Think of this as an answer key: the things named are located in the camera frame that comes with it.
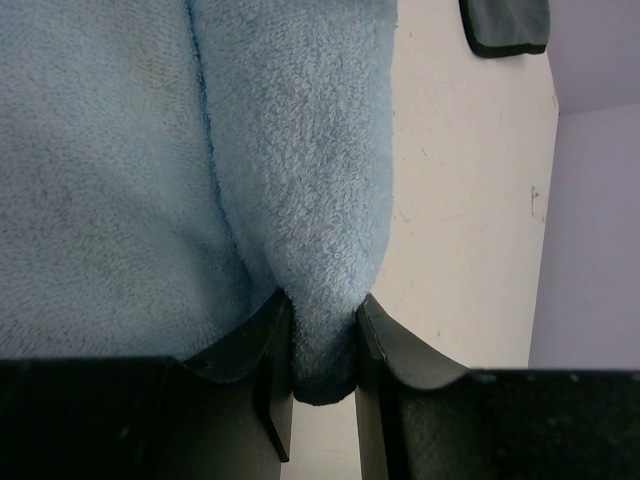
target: black object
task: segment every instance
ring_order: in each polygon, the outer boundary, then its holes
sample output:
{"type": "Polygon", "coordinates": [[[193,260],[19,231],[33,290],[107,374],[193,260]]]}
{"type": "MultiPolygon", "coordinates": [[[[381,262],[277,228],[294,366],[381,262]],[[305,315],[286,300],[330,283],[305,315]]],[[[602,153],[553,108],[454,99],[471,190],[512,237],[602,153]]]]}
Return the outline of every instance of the black object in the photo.
{"type": "Polygon", "coordinates": [[[371,296],[357,319],[364,480],[640,479],[640,373],[473,371],[371,296]]]}
{"type": "Polygon", "coordinates": [[[549,0],[459,0],[471,51],[484,58],[544,53],[549,0]]]}
{"type": "Polygon", "coordinates": [[[291,319],[278,291],[186,364],[0,362],[0,478],[280,478],[291,437],[291,319]]]}

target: terry cloth fabric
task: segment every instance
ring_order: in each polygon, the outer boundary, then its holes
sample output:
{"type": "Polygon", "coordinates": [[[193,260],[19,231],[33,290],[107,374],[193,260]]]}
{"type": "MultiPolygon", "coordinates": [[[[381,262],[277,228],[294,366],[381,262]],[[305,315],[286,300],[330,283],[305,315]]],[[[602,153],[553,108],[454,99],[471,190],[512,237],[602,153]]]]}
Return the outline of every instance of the terry cloth fabric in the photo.
{"type": "Polygon", "coordinates": [[[296,396],[348,394],[395,21],[395,0],[4,2],[0,357],[186,359],[281,286],[296,396]]]}
{"type": "Polygon", "coordinates": [[[544,53],[549,42],[549,0],[460,0],[471,50],[498,58],[544,53]]]}

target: light blue towel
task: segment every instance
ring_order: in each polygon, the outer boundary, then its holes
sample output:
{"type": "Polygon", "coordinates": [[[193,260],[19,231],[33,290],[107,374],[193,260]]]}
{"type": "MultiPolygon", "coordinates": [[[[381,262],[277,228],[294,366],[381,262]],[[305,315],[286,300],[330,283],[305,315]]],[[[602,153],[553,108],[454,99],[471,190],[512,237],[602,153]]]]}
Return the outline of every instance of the light blue towel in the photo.
{"type": "Polygon", "coordinates": [[[0,357],[176,355],[277,287],[354,387],[391,215],[395,0],[0,7],[0,357]]]}

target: black plastic edge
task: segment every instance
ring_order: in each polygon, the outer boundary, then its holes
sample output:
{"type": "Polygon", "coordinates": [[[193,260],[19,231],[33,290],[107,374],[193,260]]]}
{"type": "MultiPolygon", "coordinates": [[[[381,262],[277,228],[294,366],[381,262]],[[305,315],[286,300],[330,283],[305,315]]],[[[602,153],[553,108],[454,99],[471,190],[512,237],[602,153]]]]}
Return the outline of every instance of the black plastic edge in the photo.
{"type": "Polygon", "coordinates": [[[368,295],[356,313],[363,338],[377,359],[384,360],[398,382],[417,390],[445,387],[469,370],[404,328],[368,295]]]}
{"type": "Polygon", "coordinates": [[[358,314],[358,386],[356,416],[362,478],[408,479],[409,462],[398,404],[398,381],[366,315],[358,314]]]}
{"type": "Polygon", "coordinates": [[[184,364],[215,383],[235,383],[254,371],[290,315],[290,301],[279,289],[253,316],[184,364]]]}
{"type": "Polygon", "coordinates": [[[482,58],[504,58],[515,57],[517,55],[540,55],[547,50],[547,45],[536,45],[533,43],[521,43],[502,47],[490,47],[477,39],[473,31],[471,12],[469,10],[469,0],[460,0],[460,14],[462,16],[462,27],[467,43],[471,51],[482,58]]]}
{"type": "Polygon", "coordinates": [[[258,366],[254,394],[256,414],[267,431],[280,461],[289,461],[293,389],[290,346],[293,307],[286,300],[278,319],[278,328],[258,366]]]}

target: lavender wall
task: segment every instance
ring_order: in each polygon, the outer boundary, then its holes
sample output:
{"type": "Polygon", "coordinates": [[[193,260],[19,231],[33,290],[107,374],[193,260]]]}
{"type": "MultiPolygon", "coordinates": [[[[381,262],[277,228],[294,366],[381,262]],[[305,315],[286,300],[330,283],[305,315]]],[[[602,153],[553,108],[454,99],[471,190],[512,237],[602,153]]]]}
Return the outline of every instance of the lavender wall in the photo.
{"type": "Polygon", "coordinates": [[[560,113],[640,103],[640,0],[550,0],[560,113]]]}
{"type": "Polygon", "coordinates": [[[556,138],[530,366],[640,368],[640,104],[556,138]]]}

